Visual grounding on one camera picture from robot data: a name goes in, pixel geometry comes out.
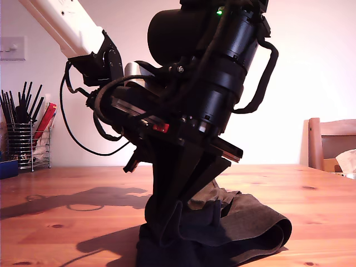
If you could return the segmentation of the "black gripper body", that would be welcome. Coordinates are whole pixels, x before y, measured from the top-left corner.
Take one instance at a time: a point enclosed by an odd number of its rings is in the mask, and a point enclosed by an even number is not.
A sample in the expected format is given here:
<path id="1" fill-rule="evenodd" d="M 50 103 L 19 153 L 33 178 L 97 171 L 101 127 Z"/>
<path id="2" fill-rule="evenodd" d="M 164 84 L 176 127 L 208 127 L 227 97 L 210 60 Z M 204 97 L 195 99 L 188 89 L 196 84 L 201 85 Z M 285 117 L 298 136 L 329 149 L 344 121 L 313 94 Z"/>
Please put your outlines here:
<path id="1" fill-rule="evenodd" d="M 131 117 L 154 111 L 142 121 L 165 133 L 173 131 L 173 119 L 184 118 L 223 157 L 238 162 L 243 151 L 218 136 L 240 100 L 244 70 L 224 59 L 214 60 L 189 88 L 199 63 L 195 57 L 165 57 L 160 68 L 145 61 L 130 62 L 125 67 L 129 79 L 112 91 L 112 105 Z M 185 88 L 188 92 L 179 97 Z"/>
<path id="2" fill-rule="evenodd" d="M 125 173 L 134 172 L 134 170 L 137 168 L 139 163 L 140 163 L 139 153 L 137 151 L 134 151 L 128 163 L 123 168 L 124 172 Z"/>

